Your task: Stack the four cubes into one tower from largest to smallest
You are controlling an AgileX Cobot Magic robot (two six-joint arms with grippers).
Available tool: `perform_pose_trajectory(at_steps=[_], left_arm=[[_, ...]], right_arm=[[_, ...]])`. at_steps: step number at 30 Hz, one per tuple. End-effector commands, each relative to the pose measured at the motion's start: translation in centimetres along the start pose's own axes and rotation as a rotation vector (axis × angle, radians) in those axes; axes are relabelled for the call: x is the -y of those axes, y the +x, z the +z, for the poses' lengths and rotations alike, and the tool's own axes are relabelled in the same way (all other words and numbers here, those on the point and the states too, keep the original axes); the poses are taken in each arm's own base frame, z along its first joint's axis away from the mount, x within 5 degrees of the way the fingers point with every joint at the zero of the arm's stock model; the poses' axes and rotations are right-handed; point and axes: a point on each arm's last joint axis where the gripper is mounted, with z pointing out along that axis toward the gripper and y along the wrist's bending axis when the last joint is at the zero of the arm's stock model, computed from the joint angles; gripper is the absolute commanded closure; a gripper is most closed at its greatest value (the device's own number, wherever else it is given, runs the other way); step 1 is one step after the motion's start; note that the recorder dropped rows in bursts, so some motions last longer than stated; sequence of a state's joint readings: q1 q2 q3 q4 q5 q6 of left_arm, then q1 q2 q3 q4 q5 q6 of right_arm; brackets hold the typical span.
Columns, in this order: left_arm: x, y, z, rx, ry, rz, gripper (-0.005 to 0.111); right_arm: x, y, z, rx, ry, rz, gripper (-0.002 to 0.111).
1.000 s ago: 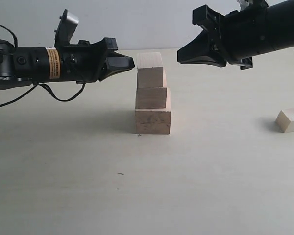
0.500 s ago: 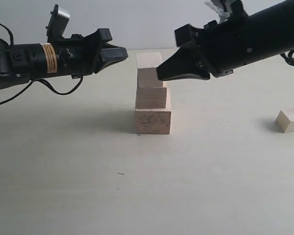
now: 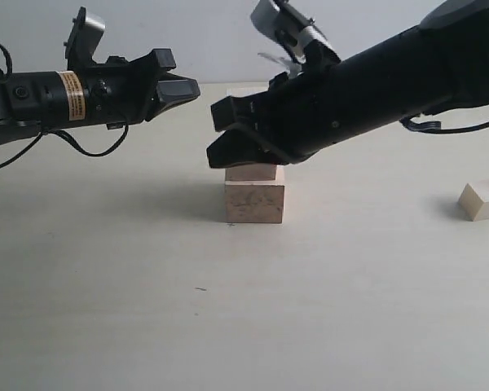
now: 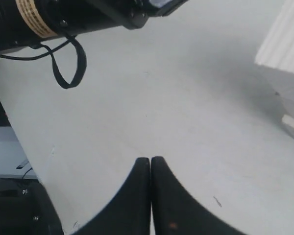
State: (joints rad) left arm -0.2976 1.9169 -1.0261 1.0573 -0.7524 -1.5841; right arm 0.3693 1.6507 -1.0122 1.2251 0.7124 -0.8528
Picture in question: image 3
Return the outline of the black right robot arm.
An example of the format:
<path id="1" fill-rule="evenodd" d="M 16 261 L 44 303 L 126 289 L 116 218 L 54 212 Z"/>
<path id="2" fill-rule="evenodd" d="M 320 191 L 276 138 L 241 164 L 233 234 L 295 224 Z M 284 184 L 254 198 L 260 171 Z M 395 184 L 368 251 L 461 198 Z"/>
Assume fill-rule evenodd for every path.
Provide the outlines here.
<path id="1" fill-rule="evenodd" d="M 206 155 L 213 169 L 298 164 L 395 122 L 444 134 L 435 115 L 489 105 L 489 1 L 443 2 L 418 24 L 346 59 L 290 2 L 261 1 L 250 18 L 297 72 L 212 104 L 218 137 Z"/>

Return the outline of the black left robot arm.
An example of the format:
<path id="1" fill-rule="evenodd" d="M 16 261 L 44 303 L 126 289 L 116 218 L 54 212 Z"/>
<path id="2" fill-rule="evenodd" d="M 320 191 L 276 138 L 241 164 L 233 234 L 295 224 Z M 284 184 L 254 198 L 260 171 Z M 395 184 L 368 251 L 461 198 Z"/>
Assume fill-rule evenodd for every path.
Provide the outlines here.
<path id="1" fill-rule="evenodd" d="M 153 49 L 131 61 L 72 55 L 65 71 L 13 73 L 0 80 L 0 145 L 52 130 L 152 121 L 200 97 L 198 82 L 175 67 L 171 50 Z"/>

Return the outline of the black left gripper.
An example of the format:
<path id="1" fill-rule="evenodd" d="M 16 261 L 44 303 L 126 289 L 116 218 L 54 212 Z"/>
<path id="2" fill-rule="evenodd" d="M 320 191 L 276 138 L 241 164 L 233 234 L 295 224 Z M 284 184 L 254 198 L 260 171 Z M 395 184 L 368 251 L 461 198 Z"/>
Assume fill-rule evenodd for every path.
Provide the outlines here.
<path id="1" fill-rule="evenodd" d="M 6 84 L 7 119 L 45 128 L 131 125 L 200 97 L 197 80 L 170 73 L 172 50 L 71 71 L 15 73 Z"/>

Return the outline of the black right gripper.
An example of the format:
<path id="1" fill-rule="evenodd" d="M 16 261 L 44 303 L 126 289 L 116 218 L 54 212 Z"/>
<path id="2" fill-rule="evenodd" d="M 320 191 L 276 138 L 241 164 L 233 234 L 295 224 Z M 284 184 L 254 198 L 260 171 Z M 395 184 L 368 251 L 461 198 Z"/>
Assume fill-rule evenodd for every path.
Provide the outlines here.
<path id="1" fill-rule="evenodd" d="M 214 103 L 217 138 L 206 148 L 208 166 L 297 164 L 451 96 L 430 52 L 372 48 L 277 89 Z"/>

